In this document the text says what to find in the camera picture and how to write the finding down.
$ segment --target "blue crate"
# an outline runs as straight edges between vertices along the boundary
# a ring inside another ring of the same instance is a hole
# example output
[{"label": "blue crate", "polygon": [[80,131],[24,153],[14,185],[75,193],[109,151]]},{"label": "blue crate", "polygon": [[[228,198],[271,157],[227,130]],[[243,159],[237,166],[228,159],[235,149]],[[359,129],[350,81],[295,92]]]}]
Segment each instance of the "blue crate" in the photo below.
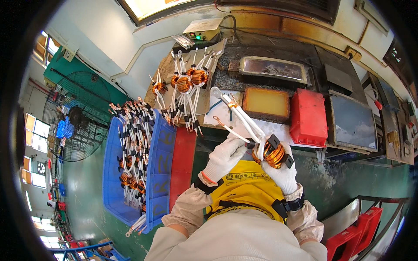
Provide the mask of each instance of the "blue crate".
[{"label": "blue crate", "polygon": [[[113,117],[107,137],[103,161],[103,205],[107,211],[128,226],[132,226],[140,217],[139,210],[124,204],[123,189],[120,186],[117,157],[122,157],[118,127],[122,123]],[[169,213],[171,163],[173,160],[176,129],[169,126],[160,113],[156,113],[147,171],[147,234],[161,223],[161,218]]]},{"label": "blue crate", "polygon": [[59,184],[59,193],[61,194],[61,196],[66,197],[67,193],[65,191],[65,187],[64,184]]}]

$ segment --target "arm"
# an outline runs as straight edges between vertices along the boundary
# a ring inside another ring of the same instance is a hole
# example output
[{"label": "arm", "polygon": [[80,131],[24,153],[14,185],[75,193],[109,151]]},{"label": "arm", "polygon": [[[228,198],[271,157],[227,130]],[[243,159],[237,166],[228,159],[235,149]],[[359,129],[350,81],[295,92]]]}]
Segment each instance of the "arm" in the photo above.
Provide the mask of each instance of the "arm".
[{"label": "arm", "polygon": [[[238,138],[225,140],[209,155],[206,168],[199,173],[199,179],[208,187],[216,186],[223,176],[243,157],[247,148]],[[153,243],[145,260],[164,260],[171,250],[184,242],[203,224],[203,209],[213,203],[211,195],[195,188],[194,184],[176,200],[171,213],[163,216],[164,227],[155,233]]]},{"label": "arm", "polygon": [[[282,145],[285,152],[293,157],[289,144],[282,143]],[[286,201],[302,197],[303,187],[296,182],[295,164],[290,169],[286,165],[274,169],[267,162],[262,161],[261,167],[280,187]],[[305,200],[301,209],[287,212],[287,225],[302,249],[310,253],[316,260],[326,260],[326,247],[319,243],[324,235],[324,225],[316,220],[317,213],[316,208]]]}]

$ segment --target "worker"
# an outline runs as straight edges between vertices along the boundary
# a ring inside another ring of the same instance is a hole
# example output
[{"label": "worker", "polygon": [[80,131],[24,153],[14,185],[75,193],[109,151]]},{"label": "worker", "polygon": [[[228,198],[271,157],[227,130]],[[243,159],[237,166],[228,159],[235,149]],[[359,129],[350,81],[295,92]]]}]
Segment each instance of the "worker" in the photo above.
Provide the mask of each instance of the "worker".
[{"label": "worker", "polygon": [[[290,146],[282,146],[292,157]],[[240,159],[246,151],[238,138],[216,146],[199,178],[162,217],[164,227],[157,229],[146,261],[327,260],[320,243],[324,225],[304,200],[295,164],[275,169],[266,161],[247,161],[260,170],[233,170],[245,163]],[[274,200],[278,195],[285,200]],[[204,208],[210,215],[205,224]]]},{"label": "worker", "polygon": [[51,208],[55,209],[56,211],[59,211],[58,201],[54,201],[54,200],[50,199],[50,200],[48,200],[48,202],[46,203],[46,205],[48,207],[51,207]]}]

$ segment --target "standing fan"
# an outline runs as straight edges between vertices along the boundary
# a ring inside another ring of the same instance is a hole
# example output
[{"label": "standing fan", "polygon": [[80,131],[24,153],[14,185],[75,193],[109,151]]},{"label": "standing fan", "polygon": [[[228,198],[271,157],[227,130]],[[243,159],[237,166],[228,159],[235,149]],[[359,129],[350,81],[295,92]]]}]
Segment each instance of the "standing fan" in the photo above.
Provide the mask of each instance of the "standing fan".
[{"label": "standing fan", "polygon": [[112,118],[109,103],[109,91],[97,74],[79,71],[64,76],[48,94],[43,109],[43,121],[51,125],[50,151],[65,161],[93,154],[107,137]]}]

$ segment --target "yellow apron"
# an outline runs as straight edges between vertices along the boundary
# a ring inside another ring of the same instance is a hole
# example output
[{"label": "yellow apron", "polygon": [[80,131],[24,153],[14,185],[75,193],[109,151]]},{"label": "yellow apron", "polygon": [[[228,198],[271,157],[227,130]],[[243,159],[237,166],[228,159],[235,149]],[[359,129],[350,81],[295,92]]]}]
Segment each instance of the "yellow apron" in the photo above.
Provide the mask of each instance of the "yellow apron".
[{"label": "yellow apron", "polygon": [[282,217],[271,207],[276,199],[283,199],[282,191],[256,162],[240,160],[222,179],[224,183],[211,194],[213,204],[206,207],[208,220],[231,210],[256,209],[271,219],[284,223]]}]

